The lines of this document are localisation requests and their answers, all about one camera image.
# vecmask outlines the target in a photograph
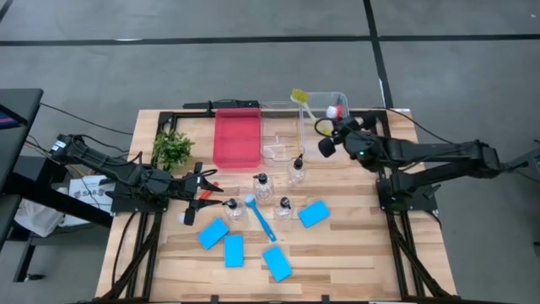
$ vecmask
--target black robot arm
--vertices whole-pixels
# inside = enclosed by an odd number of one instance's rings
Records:
[[[504,164],[499,161],[495,149],[479,140],[460,144],[416,144],[405,139],[378,136],[367,131],[376,124],[374,116],[369,114],[364,117],[362,123],[358,123],[354,117],[331,121],[332,136],[327,136],[319,143],[321,153],[329,157],[335,152],[335,145],[343,144],[351,159],[357,160],[369,171],[377,172],[384,167],[396,169],[388,181],[388,184],[391,182],[393,197],[397,195],[412,197],[419,187],[462,176],[493,178],[520,166],[537,168],[540,164],[538,162],[540,149]],[[409,166],[419,162],[446,164],[415,173],[405,172]]]
[[[51,157],[62,164],[80,164],[107,177],[102,183],[116,182],[114,192],[107,193],[130,211],[166,210],[170,199],[187,201],[184,224],[193,225],[196,211],[200,208],[221,204],[218,200],[195,199],[197,190],[207,189],[223,192],[206,180],[217,170],[202,171],[203,163],[196,163],[193,173],[174,178],[168,171],[145,165],[135,160],[125,161],[105,155],[84,143],[80,135],[58,135],[51,148]]]

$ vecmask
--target table leg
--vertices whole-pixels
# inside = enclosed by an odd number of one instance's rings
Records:
[[[109,213],[62,194],[48,186],[40,185],[14,172],[9,175],[3,191],[5,193],[19,194],[23,198],[38,204],[97,225],[107,228],[111,228],[112,225],[112,216]]]

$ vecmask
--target white bottle cap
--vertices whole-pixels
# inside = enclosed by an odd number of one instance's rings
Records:
[[[329,106],[327,108],[327,117],[334,119],[338,117],[338,109],[335,106]]]

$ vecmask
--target blue block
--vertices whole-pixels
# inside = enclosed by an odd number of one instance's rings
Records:
[[[318,221],[328,217],[328,215],[330,215],[330,210],[321,199],[298,211],[298,217],[305,228],[310,228]]]
[[[225,236],[225,267],[244,265],[244,243],[242,235]]]
[[[220,219],[217,218],[199,232],[197,239],[201,242],[204,249],[210,249],[219,239],[229,232],[229,227]]]
[[[289,261],[287,261],[287,258],[284,256],[284,253],[278,245],[263,252],[262,257],[276,282],[285,279],[293,273]]]

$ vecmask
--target black bottle cap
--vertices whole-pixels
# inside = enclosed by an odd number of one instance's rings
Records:
[[[264,185],[265,183],[268,182],[268,176],[264,173],[261,173],[261,174],[258,174],[258,175],[255,175],[253,178],[256,178],[259,180],[259,182]]]
[[[281,200],[279,201],[279,205],[282,208],[289,208],[290,209],[290,201],[286,197],[281,198]]]
[[[228,201],[223,202],[223,204],[227,205],[227,207],[229,207],[231,209],[236,209],[236,207],[238,207],[238,203],[236,202],[236,200],[234,198],[231,198]]]
[[[304,165],[304,160],[302,159],[302,156],[304,156],[304,154],[298,156],[298,158],[294,161],[294,168],[296,170],[302,169],[302,166]]]

